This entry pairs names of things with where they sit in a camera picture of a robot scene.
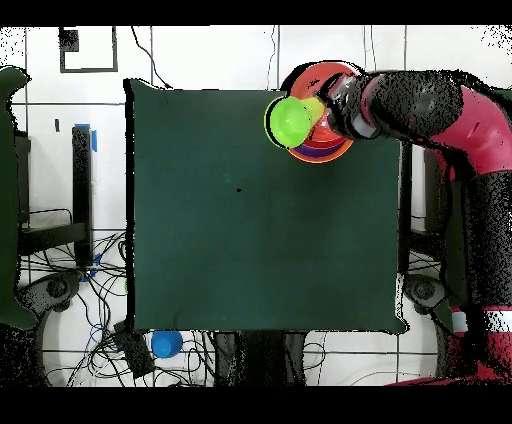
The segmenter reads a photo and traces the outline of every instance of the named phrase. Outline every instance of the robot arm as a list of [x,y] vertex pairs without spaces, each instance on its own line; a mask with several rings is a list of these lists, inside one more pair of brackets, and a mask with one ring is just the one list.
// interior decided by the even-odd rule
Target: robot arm
[[476,78],[451,71],[333,75],[317,96],[331,129],[437,149],[462,181],[468,304],[466,346],[477,380],[512,375],[512,107]]
[[492,89],[467,74],[338,74],[317,96],[329,109],[331,129],[347,138],[387,135],[456,150],[467,158],[472,176],[512,170],[510,117],[489,97]]

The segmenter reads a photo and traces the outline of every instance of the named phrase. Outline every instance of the green cup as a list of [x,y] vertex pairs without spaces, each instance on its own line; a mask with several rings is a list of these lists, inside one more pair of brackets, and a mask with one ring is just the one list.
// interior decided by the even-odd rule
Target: green cup
[[316,97],[303,100],[284,97],[267,108],[265,116],[270,113],[270,117],[268,125],[265,119],[265,129],[269,128],[272,137],[282,146],[295,148],[304,142],[324,110],[324,105]]

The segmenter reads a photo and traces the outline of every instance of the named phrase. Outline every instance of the black stand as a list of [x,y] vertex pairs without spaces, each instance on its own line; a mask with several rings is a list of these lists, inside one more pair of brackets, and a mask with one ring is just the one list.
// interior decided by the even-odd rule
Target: black stand
[[[74,127],[73,139],[73,223],[46,228],[24,228],[19,238],[19,254],[32,255],[52,247],[75,243],[75,259],[79,268],[93,264],[91,140],[88,128]],[[16,132],[18,155],[19,222],[27,222],[29,214],[28,153],[30,140],[25,132]]]
[[215,333],[215,386],[305,386],[305,332]]

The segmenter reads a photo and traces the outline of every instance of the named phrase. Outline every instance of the green table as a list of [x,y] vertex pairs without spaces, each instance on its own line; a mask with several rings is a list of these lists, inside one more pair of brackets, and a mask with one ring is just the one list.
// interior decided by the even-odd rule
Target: green table
[[136,328],[404,331],[398,142],[308,164],[265,136],[282,93],[130,83]]

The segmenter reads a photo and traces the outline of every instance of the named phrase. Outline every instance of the white floor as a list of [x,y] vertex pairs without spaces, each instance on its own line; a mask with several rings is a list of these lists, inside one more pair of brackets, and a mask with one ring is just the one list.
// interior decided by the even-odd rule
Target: white floor
[[[460,30],[453,28],[458,27],[437,27],[435,31],[425,27],[409,27],[407,63],[410,67],[465,66],[465,70],[475,72],[493,84],[508,86],[512,83],[505,80],[504,75],[509,72],[501,71],[506,65],[510,66],[505,52],[493,50],[495,66],[492,69],[487,65],[482,68],[482,62],[472,56],[475,50],[468,47],[471,43],[479,42],[481,37],[469,27],[460,27]],[[177,88],[265,89],[268,86],[274,89],[278,81],[282,82],[295,66],[314,60],[340,59],[361,66],[366,61],[368,69],[374,68],[369,25],[366,26],[366,59],[362,26],[281,26],[279,40],[276,26],[273,37],[277,44],[275,54],[272,25],[135,27],[135,30],[140,44],[152,53],[158,73],[168,84]],[[432,46],[428,37],[421,36],[422,31],[436,34],[431,41]],[[79,34],[80,52],[66,53],[69,67],[106,67],[112,64],[111,51],[105,48],[111,42],[109,28],[79,27]],[[119,71],[116,73],[61,74],[57,35],[57,28],[50,27],[0,29],[3,49],[0,65],[20,66],[31,77],[27,88],[14,95],[12,105],[18,128],[28,131],[32,140],[31,209],[72,208],[71,128],[75,124],[90,124],[91,129],[97,131],[98,140],[97,152],[93,152],[94,236],[101,239],[121,233],[126,225],[122,80],[138,77],[157,86],[162,86],[162,83],[153,72],[149,57],[136,46],[129,27],[117,27]],[[404,27],[375,26],[373,36],[376,67],[403,69]],[[442,43],[436,42],[440,37]],[[418,53],[425,48],[431,54],[428,60],[425,55]],[[486,48],[479,47],[478,51],[485,53],[488,51]],[[457,54],[452,57],[449,53],[454,49],[457,49]],[[59,120],[59,132],[55,129],[56,119]],[[413,215],[423,216],[420,149],[415,150],[414,161]],[[34,215],[32,226],[65,223],[67,219],[66,213],[62,212]],[[421,220],[415,220],[414,225],[421,226]],[[62,253],[50,251],[49,256],[62,257]],[[111,249],[104,259],[123,265],[117,248]],[[26,284],[43,274],[35,270],[24,271],[20,283]],[[98,275],[98,281],[101,283],[106,277]],[[123,285],[124,279],[119,279],[112,291],[123,293]],[[98,322],[97,300],[87,283],[83,283],[80,294],[88,304],[90,318]],[[108,301],[112,308],[112,322],[124,319],[125,298],[111,296]],[[417,315],[406,300],[403,302],[403,316],[410,330],[400,336],[328,333],[324,339],[325,333],[310,333],[307,342],[325,342],[326,357],[321,367],[307,371],[308,384],[382,385],[431,375],[435,371],[436,360],[432,322]],[[84,350],[90,331],[84,305],[77,298],[73,299],[72,306],[66,312],[52,314],[44,340],[47,370],[76,366],[87,355]],[[307,367],[318,364],[322,358],[319,351],[320,347],[314,344],[306,347],[304,362]],[[192,366],[194,361],[197,364],[194,355],[190,355],[190,358]],[[162,367],[182,368],[187,360],[188,355],[184,352],[176,358],[159,360],[158,363]],[[56,385],[65,385],[69,374],[70,370],[55,371],[49,378]],[[198,384],[203,378],[204,369],[194,373],[193,379]],[[130,376],[123,379],[126,385],[134,384]],[[171,384],[172,379],[164,374],[158,377],[156,385]],[[85,376],[82,380],[84,385],[91,383]],[[153,386],[152,377],[148,376],[145,382]],[[93,383],[120,385],[116,378]],[[136,383],[137,386],[144,386],[141,380]]]

